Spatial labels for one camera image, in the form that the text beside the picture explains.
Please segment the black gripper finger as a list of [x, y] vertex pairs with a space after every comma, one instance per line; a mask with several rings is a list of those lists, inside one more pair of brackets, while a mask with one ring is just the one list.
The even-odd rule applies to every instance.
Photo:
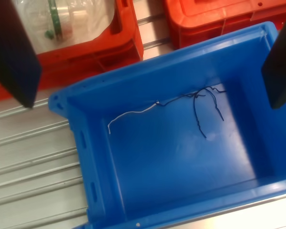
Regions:
[[275, 39], [262, 66], [262, 76], [269, 103], [278, 109], [286, 103], [286, 22]]
[[0, 84], [24, 107], [33, 108], [41, 65], [11, 0], [0, 0]]

